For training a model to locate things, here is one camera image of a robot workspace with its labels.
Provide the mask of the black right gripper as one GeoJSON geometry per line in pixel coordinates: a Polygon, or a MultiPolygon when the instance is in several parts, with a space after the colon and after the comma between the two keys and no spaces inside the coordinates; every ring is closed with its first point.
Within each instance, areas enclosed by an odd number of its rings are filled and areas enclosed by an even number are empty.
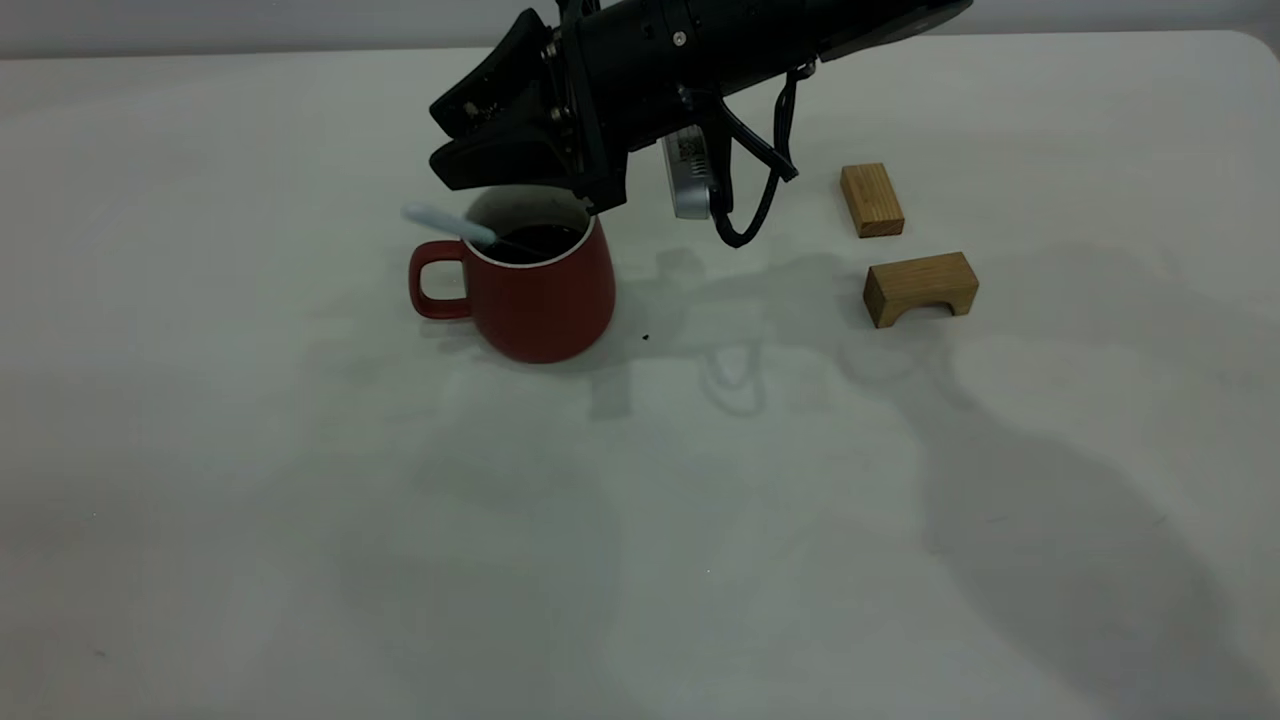
{"type": "Polygon", "coordinates": [[[631,152],[694,127],[704,210],[731,211],[732,3],[562,1],[558,10],[556,31],[521,12],[431,104],[448,137],[429,160],[439,181],[557,187],[605,211],[626,200],[631,152]]]}

